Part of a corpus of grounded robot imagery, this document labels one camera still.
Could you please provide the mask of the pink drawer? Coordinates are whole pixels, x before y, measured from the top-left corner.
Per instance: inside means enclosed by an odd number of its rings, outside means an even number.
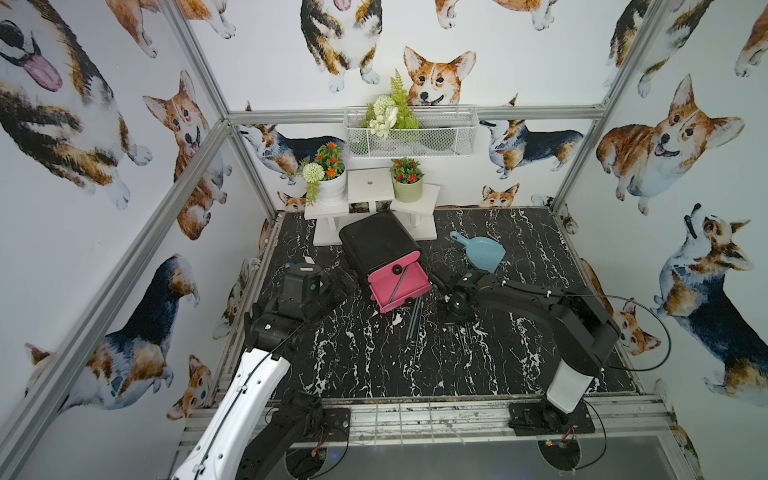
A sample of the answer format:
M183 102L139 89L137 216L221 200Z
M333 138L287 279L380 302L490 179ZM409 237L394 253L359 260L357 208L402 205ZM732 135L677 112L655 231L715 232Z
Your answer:
M384 265L367 277L372 299L385 314L432 290L432 284L419 263L420 251L413 251Z

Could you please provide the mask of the black drawer cabinet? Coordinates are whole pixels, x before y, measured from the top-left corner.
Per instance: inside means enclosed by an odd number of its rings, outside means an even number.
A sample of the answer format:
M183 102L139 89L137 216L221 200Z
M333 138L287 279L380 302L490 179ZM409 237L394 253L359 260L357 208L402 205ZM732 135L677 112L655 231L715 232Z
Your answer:
M369 215L341 228L350 265L373 282L419 260L421 248L392 211Z

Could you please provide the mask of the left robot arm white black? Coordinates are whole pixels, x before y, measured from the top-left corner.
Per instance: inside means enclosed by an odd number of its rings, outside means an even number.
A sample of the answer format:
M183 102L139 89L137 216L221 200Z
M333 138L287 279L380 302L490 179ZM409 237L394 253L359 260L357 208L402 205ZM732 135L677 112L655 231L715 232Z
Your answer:
M264 479L294 443L320 430L320 399L297 392L281 401L266 427L256 426L291 367L299 336L357 289L354 276L342 268L325 270L309 263L287 267L280 290L260 298L246 314L247 336L236 374L174 478Z

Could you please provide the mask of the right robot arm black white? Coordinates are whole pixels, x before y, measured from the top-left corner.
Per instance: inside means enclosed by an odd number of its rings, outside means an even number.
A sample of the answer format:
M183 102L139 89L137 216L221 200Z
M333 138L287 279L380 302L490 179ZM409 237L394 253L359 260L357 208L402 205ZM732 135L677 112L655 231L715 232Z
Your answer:
M562 415L574 412L594 379L607 366L620 329L602 302L586 289L576 292L503 281L472 269L456 274L441 266L429 279L447 298L447 319L493 309L543 324L554 337L560 361L544 404Z

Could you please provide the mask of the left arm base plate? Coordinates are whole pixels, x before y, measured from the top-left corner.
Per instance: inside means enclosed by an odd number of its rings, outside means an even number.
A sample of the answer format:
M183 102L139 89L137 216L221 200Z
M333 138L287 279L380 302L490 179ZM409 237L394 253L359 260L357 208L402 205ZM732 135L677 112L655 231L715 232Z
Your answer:
M349 439L351 410L347 408L322 408L298 417L298 422L288 433L292 443L327 442L346 443Z

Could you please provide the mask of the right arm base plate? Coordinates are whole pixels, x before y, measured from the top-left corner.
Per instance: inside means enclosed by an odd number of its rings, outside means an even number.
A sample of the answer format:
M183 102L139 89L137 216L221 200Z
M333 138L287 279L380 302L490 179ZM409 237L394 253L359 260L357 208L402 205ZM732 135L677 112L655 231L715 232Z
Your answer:
M518 436L554 436L569 431L591 434L596 431L585 401L571 413L563 413L549 401L509 403L508 426Z

